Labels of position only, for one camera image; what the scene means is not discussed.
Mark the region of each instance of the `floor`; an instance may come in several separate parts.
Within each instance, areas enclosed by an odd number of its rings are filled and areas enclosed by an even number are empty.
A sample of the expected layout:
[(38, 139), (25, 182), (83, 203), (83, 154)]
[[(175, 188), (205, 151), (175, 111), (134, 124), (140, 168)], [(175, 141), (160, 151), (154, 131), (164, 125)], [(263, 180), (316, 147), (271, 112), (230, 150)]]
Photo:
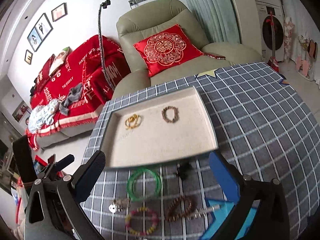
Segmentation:
[[(289, 84), (297, 91), (301, 98), (313, 112), (315, 118), (320, 123), (320, 90), (315, 82), (309, 82), (302, 78), (295, 70), (294, 61), (279, 64), (280, 72), (283, 74)], [(64, 171), (73, 174), (81, 165), (81, 160), (88, 144), (91, 132), (83, 133), (79, 136), (70, 138), (61, 143), (46, 148), (43, 152), (37, 152), (43, 160), (47, 160), (51, 155), (56, 155), (56, 161), (61, 160), (67, 154), (73, 154), (75, 161), (66, 167)]]

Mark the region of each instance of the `picture frame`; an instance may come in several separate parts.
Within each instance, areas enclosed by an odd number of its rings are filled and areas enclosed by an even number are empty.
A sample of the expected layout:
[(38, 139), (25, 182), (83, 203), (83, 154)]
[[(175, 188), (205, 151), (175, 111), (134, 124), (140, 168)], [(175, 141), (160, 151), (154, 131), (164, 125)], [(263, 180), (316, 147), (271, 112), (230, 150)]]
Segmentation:
[(62, 3), (51, 11), (52, 21), (56, 22), (68, 14), (67, 3)]
[(39, 20), (37, 21), (35, 28), (40, 35), (42, 41), (45, 40), (45, 38), (50, 34), (50, 32), (53, 30), (53, 27), (51, 23), (49, 22), (49, 19), (47, 17), (47, 14), (44, 13), (41, 15)]
[(29, 65), (32, 63), (33, 53), (30, 50), (26, 50), (26, 55), (24, 56), (24, 61), (27, 62)]
[(33, 51), (36, 52), (42, 43), (42, 39), (35, 27), (32, 28), (27, 38)]

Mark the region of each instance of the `table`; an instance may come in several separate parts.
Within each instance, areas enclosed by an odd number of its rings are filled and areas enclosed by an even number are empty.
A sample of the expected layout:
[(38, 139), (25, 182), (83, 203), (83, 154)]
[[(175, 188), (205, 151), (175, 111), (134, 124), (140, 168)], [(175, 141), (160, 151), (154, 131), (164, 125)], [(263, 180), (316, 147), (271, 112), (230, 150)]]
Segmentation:
[[(307, 217), (319, 206), (320, 127), (297, 92), (265, 63), (229, 66), (108, 101), (92, 132), (83, 163), (99, 150), (112, 111), (187, 86), (198, 89), (212, 120), (219, 150), (227, 161), (255, 180), (280, 179), (288, 205), (291, 239), (296, 238), (306, 227)], [(185, 181), (175, 176), (179, 162), (154, 168), (163, 177), (160, 196), (132, 203), (115, 214), (108, 207), (114, 198), (127, 197), (126, 183), (132, 171), (104, 171), (81, 206), (106, 239), (134, 239), (125, 230), (124, 218), (130, 210), (146, 205), (161, 216), (158, 230), (148, 239), (196, 240), (210, 226), (211, 216), (168, 223), (164, 221), (168, 205), (184, 194), (192, 196), (197, 207), (202, 208), (205, 198), (224, 199), (224, 195), (206, 158), (190, 163), (193, 169)], [(148, 174), (137, 182), (143, 195), (153, 188), (153, 178)], [(145, 218), (135, 216), (132, 227), (148, 228), (150, 220)]]

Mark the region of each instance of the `armchair backrest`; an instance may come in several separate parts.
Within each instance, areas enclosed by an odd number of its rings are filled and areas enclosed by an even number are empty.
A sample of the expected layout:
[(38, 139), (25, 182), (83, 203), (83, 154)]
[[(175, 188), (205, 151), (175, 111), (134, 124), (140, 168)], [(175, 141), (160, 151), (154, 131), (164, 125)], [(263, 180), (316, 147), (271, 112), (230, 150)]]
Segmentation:
[(179, 0), (152, 1), (130, 10), (119, 18), (119, 40), (132, 72), (147, 68), (133, 45), (177, 23), (198, 49), (209, 44), (201, 25)]

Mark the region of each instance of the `white patterned clothing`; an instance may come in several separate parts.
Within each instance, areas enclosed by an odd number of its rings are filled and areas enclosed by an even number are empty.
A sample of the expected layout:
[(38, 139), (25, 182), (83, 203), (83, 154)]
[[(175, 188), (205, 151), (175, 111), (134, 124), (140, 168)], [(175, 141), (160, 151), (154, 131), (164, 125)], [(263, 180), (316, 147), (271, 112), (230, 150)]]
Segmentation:
[(53, 124), (53, 117), (59, 109), (60, 100), (52, 99), (46, 106), (36, 106), (29, 117), (29, 131), (34, 134), (37, 133), (41, 127)]

